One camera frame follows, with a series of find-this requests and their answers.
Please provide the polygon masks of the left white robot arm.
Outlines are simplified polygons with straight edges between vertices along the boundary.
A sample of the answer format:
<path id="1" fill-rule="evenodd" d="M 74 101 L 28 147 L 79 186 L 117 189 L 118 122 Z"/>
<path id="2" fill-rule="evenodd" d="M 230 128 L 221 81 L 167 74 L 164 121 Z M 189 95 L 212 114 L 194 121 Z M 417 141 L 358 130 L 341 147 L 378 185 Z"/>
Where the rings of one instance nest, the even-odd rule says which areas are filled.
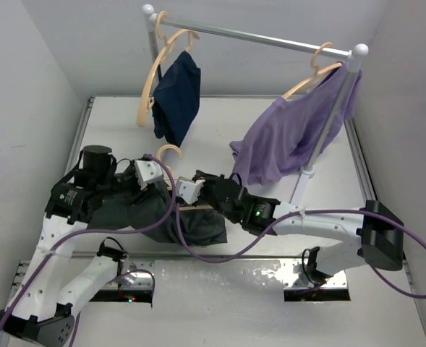
<path id="1" fill-rule="evenodd" d="M 40 238 L 16 294 L 0 310 L 0 334 L 42 346 L 64 346 L 72 337 L 82 308 L 122 272 L 122 250 L 102 246 L 90 265 L 63 286 L 62 277 L 78 236 L 106 200 L 140 191 L 136 160 L 117 171 L 109 147 L 88 145 L 76 164 L 51 189 Z"/>

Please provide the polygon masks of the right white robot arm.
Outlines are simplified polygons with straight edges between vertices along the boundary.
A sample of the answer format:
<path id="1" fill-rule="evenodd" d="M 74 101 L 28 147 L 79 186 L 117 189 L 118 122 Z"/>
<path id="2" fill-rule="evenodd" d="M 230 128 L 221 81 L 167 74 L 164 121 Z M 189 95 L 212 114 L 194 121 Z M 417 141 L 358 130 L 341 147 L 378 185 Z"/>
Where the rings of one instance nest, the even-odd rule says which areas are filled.
<path id="1" fill-rule="evenodd" d="M 252 195 L 240 180 L 196 171 L 197 200 L 243 230 L 259 236 L 305 235 L 336 244 L 302 252 L 301 280 L 323 285 L 353 267 L 399 271 L 403 267 L 403 223 L 383 203 L 368 200 L 360 209 L 342 212 L 305 210 L 277 199 Z"/>

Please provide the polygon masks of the dark grey t shirt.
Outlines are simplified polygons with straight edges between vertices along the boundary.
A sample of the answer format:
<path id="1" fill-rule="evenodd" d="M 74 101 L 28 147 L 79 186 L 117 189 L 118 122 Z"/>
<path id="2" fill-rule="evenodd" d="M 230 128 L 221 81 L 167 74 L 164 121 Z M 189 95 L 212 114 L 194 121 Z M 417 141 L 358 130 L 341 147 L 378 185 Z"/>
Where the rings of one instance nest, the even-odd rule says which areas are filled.
<path id="1" fill-rule="evenodd" d="M 163 217 L 170 202 L 168 184 L 157 181 L 131 197 L 104 201 L 88 228 L 118 230 L 151 226 Z M 182 210 L 180 224 L 189 246 L 206 247 L 227 242 L 225 219 L 215 210 Z"/>

